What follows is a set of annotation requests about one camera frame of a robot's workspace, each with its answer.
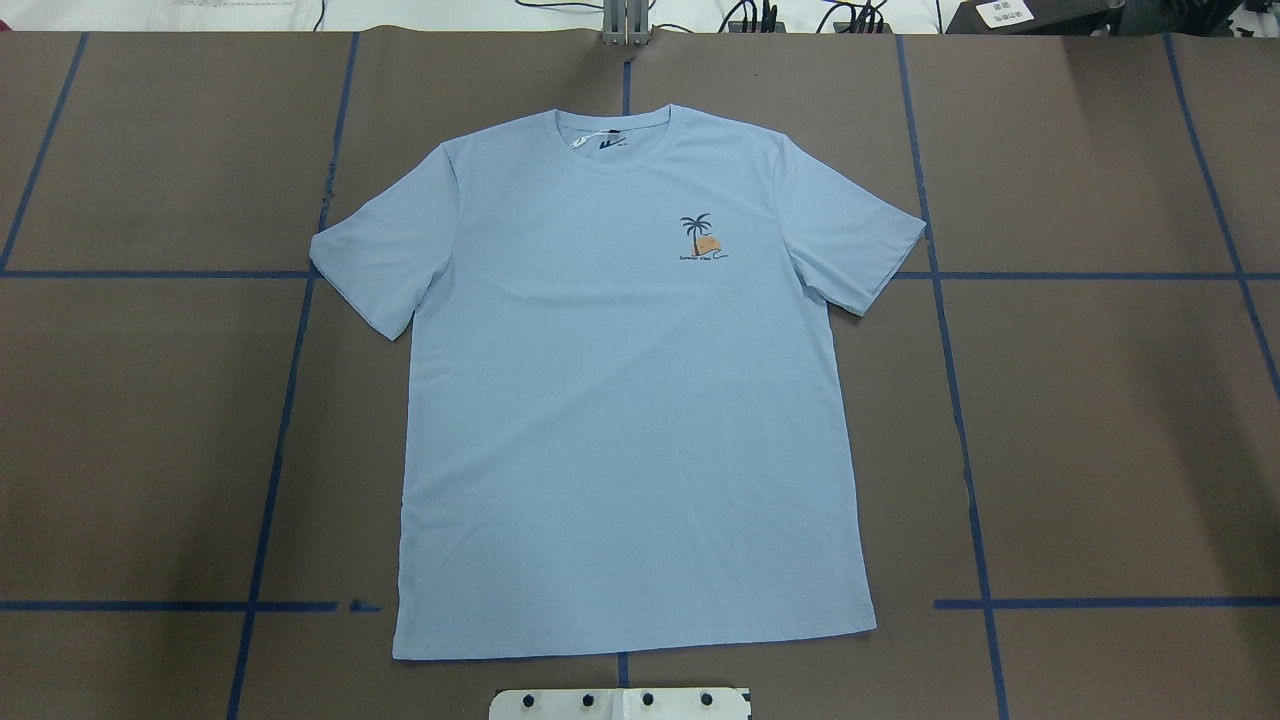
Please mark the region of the light blue t-shirt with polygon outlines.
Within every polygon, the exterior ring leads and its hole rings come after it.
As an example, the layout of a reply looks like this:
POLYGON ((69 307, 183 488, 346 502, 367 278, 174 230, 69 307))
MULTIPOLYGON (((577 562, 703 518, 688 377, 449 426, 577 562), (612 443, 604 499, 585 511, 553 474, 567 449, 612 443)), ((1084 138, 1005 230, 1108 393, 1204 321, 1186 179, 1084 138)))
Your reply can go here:
POLYGON ((829 310, 924 233, 678 105, 448 140, 316 233, 326 283, 410 336, 392 656, 876 629, 829 310))

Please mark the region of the black box with white label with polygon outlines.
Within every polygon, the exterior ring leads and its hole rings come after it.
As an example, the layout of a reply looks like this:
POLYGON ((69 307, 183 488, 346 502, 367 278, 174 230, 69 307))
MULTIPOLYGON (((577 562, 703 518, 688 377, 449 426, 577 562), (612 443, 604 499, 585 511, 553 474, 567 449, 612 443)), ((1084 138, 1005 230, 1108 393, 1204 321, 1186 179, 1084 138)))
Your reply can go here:
POLYGON ((1097 36, 1114 32, 1124 1, 965 1, 946 35, 1097 36))

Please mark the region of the grey aluminium frame post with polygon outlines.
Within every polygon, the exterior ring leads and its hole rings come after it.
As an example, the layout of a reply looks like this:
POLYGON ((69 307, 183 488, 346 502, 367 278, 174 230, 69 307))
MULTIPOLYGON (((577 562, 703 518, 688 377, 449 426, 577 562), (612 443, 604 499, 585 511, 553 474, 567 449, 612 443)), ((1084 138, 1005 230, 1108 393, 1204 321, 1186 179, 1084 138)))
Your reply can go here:
POLYGON ((652 38, 648 0, 604 0, 602 6, 602 42, 609 46, 645 46, 652 38))

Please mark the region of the white metal base plate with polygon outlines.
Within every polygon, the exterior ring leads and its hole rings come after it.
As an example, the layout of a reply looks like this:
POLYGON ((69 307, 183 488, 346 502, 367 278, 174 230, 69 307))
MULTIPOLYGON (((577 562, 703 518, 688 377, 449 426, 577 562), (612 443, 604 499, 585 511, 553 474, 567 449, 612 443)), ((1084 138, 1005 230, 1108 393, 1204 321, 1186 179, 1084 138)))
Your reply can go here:
POLYGON ((732 687, 509 689, 489 719, 751 719, 750 692, 732 687))

